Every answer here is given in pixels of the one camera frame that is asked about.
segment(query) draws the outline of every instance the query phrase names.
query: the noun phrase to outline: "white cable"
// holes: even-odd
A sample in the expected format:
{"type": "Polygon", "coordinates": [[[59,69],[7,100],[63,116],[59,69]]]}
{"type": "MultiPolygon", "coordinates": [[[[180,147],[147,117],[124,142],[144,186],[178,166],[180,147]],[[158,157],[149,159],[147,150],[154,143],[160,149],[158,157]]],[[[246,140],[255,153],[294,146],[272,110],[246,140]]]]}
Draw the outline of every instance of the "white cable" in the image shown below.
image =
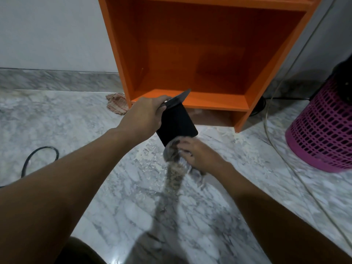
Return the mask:
{"type": "Polygon", "coordinates": [[[302,47],[301,51],[298,53],[298,55],[296,56],[295,60],[293,61],[292,65],[290,66],[290,68],[287,70],[287,72],[285,73],[284,77],[280,80],[278,86],[276,87],[271,99],[268,102],[267,108],[266,108],[266,113],[265,113],[265,118],[264,118],[264,130],[265,130],[265,134],[267,136],[267,139],[269,140],[271,146],[275,149],[275,151],[278,153],[278,155],[282,158],[282,160],[288,165],[288,167],[293,171],[293,173],[295,174],[295,176],[298,178],[298,180],[302,183],[302,185],[304,186],[304,188],[306,189],[306,191],[308,192],[308,194],[314,199],[314,201],[316,202],[316,204],[318,205],[318,207],[323,211],[323,213],[326,215],[326,217],[329,219],[329,221],[332,223],[332,225],[339,231],[339,233],[341,234],[341,236],[346,240],[346,243],[349,245],[349,247],[352,249],[352,242],[350,241],[350,239],[345,235],[345,233],[341,230],[341,228],[338,226],[338,224],[335,222],[335,220],[332,218],[332,216],[330,216],[330,214],[323,208],[323,206],[321,205],[321,203],[317,200],[317,198],[314,196],[313,191],[310,190],[310,188],[304,183],[303,179],[301,178],[301,176],[295,171],[295,169],[292,167],[292,165],[290,163],[288,163],[288,161],[284,158],[284,156],[279,152],[279,150],[277,149],[277,147],[274,145],[274,143],[271,141],[271,138],[269,136],[269,131],[267,128],[267,115],[269,112],[269,107],[271,104],[272,99],[274,98],[276,92],[278,91],[278,89],[280,88],[281,84],[283,83],[283,81],[286,79],[287,75],[289,74],[289,72],[291,71],[291,69],[293,68],[293,66],[295,65],[295,63],[297,62],[297,59],[300,57],[300,55],[302,54],[303,50],[306,48],[307,44],[309,43],[309,41],[311,40],[312,36],[315,34],[316,30],[318,29],[318,27],[320,26],[320,24],[322,23],[322,21],[324,20],[324,18],[326,17],[326,15],[328,14],[328,12],[331,10],[331,8],[333,7],[333,5],[335,4],[336,0],[333,0],[328,8],[328,10],[325,12],[324,16],[321,18],[321,20],[319,21],[319,23],[317,24],[317,26],[315,27],[315,29],[313,30],[313,32],[311,33],[311,35],[309,36],[308,40],[306,41],[306,43],[304,44],[304,46],[302,47]]]}

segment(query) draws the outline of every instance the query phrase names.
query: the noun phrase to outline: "purple plastic basket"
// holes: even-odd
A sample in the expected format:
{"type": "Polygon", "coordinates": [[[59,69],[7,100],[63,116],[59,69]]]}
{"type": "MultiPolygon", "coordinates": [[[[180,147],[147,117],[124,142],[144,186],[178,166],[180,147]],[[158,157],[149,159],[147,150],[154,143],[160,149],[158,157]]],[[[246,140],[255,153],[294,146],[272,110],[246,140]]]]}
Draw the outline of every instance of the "purple plastic basket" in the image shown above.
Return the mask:
{"type": "Polygon", "coordinates": [[[287,129],[286,142],[311,166],[327,172],[352,168],[352,106],[338,96],[332,76],[287,129]]]}

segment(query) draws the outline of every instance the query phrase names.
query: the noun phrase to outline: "person's left forearm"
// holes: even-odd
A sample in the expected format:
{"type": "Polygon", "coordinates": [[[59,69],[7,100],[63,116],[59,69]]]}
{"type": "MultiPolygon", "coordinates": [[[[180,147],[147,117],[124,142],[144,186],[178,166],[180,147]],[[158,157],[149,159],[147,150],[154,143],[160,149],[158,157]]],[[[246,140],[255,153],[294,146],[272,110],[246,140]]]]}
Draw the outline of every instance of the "person's left forearm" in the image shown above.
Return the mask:
{"type": "Polygon", "coordinates": [[[26,263],[53,262],[101,184],[134,145],[111,129],[1,189],[0,251],[11,258],[2,261],[19,263],[26,256],[26,263]]]}

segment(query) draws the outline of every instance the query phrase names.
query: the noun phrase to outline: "dark pants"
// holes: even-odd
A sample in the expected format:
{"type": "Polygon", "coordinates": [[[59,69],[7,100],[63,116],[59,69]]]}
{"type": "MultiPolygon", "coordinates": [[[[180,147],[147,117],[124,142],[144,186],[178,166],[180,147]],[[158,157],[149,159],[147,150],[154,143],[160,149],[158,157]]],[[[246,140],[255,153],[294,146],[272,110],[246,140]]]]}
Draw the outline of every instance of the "dark pants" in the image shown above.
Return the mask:
{"type": "Polygon", "coordinates": [[[55,264],[106,264],[106,262],[80,239],[70,237],[57,257],[55,264]]]}

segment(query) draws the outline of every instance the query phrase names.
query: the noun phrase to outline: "gray wall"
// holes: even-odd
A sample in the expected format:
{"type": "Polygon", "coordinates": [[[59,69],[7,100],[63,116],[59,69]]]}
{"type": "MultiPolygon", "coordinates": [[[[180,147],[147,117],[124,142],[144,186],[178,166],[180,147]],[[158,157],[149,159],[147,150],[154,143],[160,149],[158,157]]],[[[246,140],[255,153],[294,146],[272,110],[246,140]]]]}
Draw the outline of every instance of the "gray wall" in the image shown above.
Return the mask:
{"type": "MultiPolygon", "coordinates": [[[[332,0],[323,0],[290,52],[282,78],[332,0]]],[[[337,0],[288,74],[323,80],[352,53],[352,0],[337,0]]],[[[0,0],[0,67],[116,72],[97,0],[0,0]]]]}

